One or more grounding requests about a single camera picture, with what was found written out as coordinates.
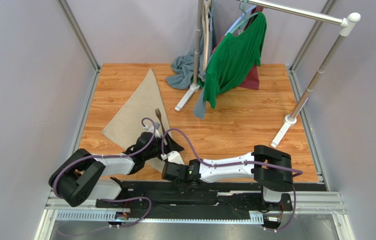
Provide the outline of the dark wooden fork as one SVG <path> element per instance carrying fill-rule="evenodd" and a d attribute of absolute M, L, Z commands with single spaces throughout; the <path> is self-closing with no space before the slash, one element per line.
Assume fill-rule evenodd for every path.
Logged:
<path fill-rule="evenodd" d="M 163 121 L 162 121 L 162 113 L 161 113 L 159 108 L 155 109 L 155 114 L 156 114 L 156 116 L 159 120 L 160 126 L 161 126 L 162 136 L 165 138 L 166 130 L 165 130 L 165 127 L 164 127 L 164 124 L 163 124 Z"/>

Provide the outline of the beige linen napkin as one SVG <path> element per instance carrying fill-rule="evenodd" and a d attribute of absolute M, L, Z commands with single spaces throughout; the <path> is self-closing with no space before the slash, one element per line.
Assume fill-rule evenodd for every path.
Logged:
<path fill-rule="evenodd" d="M 162 134 L 161 130 L 168 130 L 170 124 L 155 74 L 152 69 L 149 69 L 143 82 L 102 130 L 102 134 L 126 149 L 133 145 L 144 132 L 141 124 L 143 118 L 148 117 L 159 123 L 155 109 L 159 109 L 161 113 L 162 122 L 158 131 Z"/>

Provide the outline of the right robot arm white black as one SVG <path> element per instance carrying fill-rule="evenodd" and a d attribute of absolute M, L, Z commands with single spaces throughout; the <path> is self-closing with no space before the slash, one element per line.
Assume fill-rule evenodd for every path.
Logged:
<path fill-rule="evenodd" d="M 220 180 L 253 179 L 263 187 L 264 200 L 277 203 L 281 197 L 277 199 L 276 193 L 293 191 L 293 178 L 301 174 L 300 170 L 292 168 L 289 154 L 256 145 L 252 152 L 226 159 L 193 159 L 188 165 L 167 162 L 162 179 L 173 182 L 182 190 Z"/>

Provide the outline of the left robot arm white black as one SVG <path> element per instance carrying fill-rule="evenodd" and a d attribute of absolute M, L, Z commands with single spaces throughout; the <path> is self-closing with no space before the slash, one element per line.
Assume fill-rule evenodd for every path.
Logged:
<path fill-rule="evenodd" d="M 143 169 L 147 161 L 162 161 L 162 154 L 181 152 L 184 147 L 167 135 L 162 138 L 145 131 L 135 144 L 117 155 L 96 155 L 86 149 L 76 150 L 49 178 L 54 194 L 71 207 L 86 200 L 111 199 L 120 194 L 121 184 L 104 176 L 133 175 Z"/>

